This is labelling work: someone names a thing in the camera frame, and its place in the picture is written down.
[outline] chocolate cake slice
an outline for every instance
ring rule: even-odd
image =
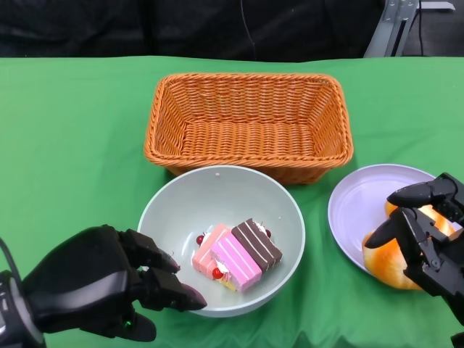
[[[232,228],[232,234],[239,240],[263,273],[281,261],[281,251],[270,241],[265,229],[258,226],[253,219],[248,219]]]

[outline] metal stand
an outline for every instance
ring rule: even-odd
[[[401,56],[419,0],[386,0],[385,9],[364,58]],[[423,1],[422,10],[454,11],[449,2]]]

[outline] plate rim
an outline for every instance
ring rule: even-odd
[[[335,190],[337,190],[337,188],[341,185],[343,185],[343,183],[345,181],[348,181],[349,178],[352,176],[352,175],[355,175],[355,173],[357,172],[360,172],[360,171],[363,171],[363,170],[367,170],[367,169],[371,169],[373,167],[401,167],[401,168],[405,168],[405,169],[409,169],[409,170],[414,170],[415,172],[419,172],[419,173],[422,173],[422,174],[425,174],[427,176],[429,176],[432,180],[436,178],[436,176],[433,176],[432,174],[430,173],[427,173],[426,171],[424,170],[420,170],[418,168],[414,168],[414,167],[411,167],[409,165],[398,165],[398,164],[394,164],[394,163],[381,163],[381,164],[377,164],[377,165],[366,165],[365,167],[362,167],[362,168],[358,168],[354,171],[352,171],[350,174],[346,175],[343,179],[341,179],[339,181],[339,183],[336,184],[336,186],[333,188],[332,190],[332,193],[331,193],[331,198],[328,200],[328,208],[327,208],[327,220],[328,220],[328,225],[329,225],[329,228],[331,229],[331,233],[332,233],[332,236],[333,236],[333,239],[335,239],[335,242],[338,244],[339,248],[343,251],[343,253],[345,254],[345,256],[351,261],[353,262],[356,266],[358,266],[359,268],[361,268],[362,270],[364,270],[366,273],[368,274],[371,274],[368,269],[364,266],[364,264],[360,264],[357,260],[353,260],[349,255],[348,255],[348,252],[346,251],[346,249],[343,247],[343,245],[340,243],[340,241],[337,239],[336,235],[334,234],[334,229],[333,229],[333,226],[332,226],[332,220],[330,218],[330,211],[332,209],[332,205],[334,203],[334,192]]]
[[[301,212],[297,202],[295,201],[293,196],[290,194],[290,192],[288,192],[279,182],[272,179],[269,175],[266,175],[264,173],[261,173],[258,170],[254,170],[254,169],[251,169],[251,168],[242,167],[242,166],[239,166],[239,165],[210,165],[210,166],[207,166],[207,167],[201,167],[201,168],[198,168],[198,169],[190,170],[190,171],[188,171],[188,172],[186,172],[186,173],[184,173],[182,175],[179,175],[178,177],[176,177],[176,178],[172,179],[171,181],[169,181],[168,183],[166,183],[162,188],[160,188],[154,194],[154,196],[149,200],[149,202],[146,204],[146,206],[144,208],[144,212],[142,213],[142,215],[140,217],[140,220],[138,221],[137,231],[140,231],[142,221],[143,221],[143,219],[145,217],[145,214],[146,214],[149,206],[157,198],[157,196],[159,194],[161,194],[161,192],[163,192],[169,185],[171,185],[172,183],[175,183],[176,181],[182,179],[186,175],[190,175],[192,173],[200,172],[200,171],[203,171],[203,170],[220,169],[220,168],[239,168],[239,169],[242,169],[242,170],[247,170],[249,172],[253,172],[253,173],[256,173],[258,175],[261,175],[263,178],[266,178],[269,181],[273,182],[275,185],[277,185],[290,198],[290,201],[296,207],[300,223],[302,224],[302,230],[303,230],[303,233],[302,233],[302,245],[301,245],[301,247],[299,249],[299,254],[298,254],[298,257],[297,257],[297,261],[295,262],[295,264],[291,268],[290,272],[285,276],[285,278],[279,284],[277,284],[277,286],[274,289],[266,292],[265,294],[261,295],[260,297],[258,297],[256,299],[253,299],[252,301],[249,301],[249,302],[244,303],[244,304],[238,304],[236,306],[231,306],[231,307],[219,307],[219,308],[212,308],[212,309],[208,309],[208,310],[202,309],[202,310],[192,310],[191,311],[194,314],[203,315],[203,316],[206,316],[206,317],[211,316],[211,317],[218,318],[218,316],[220,315],[222,318],[227,318],[227,317],[233,317],[235,315],[240,315],[240,314],[247,313],[248,312],[247,311],[248,307],[251,308],[250,309],[250,312],[251,312],[252,310],[257,309],[262,302],[265,303],[266,300],[272,299],[277,294],[277,292],[282,288],[282,286],[290,279],[290,277],[294,274],[295,270],[299,266],[299,263],[301,262],[301,259],[302,259],[302,256],[303,256],[303,252],[305,251],[306,227],[305,227],[305,221],[303,219],[302,212]]]

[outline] pink cake slice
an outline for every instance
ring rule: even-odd
[[[248,289],[261,279],[261,269],[240,242],[227,233],[211,246],[212,256],[229,270],[231,281],[238,291]]]
[[[195,270],[198,270],[200,273],[207,276],[209,279],[214,279],[212,277],[212,270],[217,267],[216,260],[212,258],[211,255],[211,246],[221,237],[231,232],[230,228],[226,225],[220,223],[215,227],[213,232],[203,240],[202,245],[196,251],[194,257],[192,258],[192,264]]]

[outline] white plate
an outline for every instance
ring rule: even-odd
[[[397,189],[435,179],[404,165],[372,165],[347,175],[333,190],[328,223],[341,250],[366,272],[362,242],[386,220],[386,198]]]
[[[196,237],[211,225],[235,226],[249,218],[263,222],[283,257],[241,294],[195,271],[191,258]],[[169,182],[146,206],[138,231],[172,255],[181,266],[179,281],[208,303],[196,313],[209,317],[240,315],[265,304],[290,279],[305,249],[302,214],[286,189],[256,170],[230,165],[192,170]]]

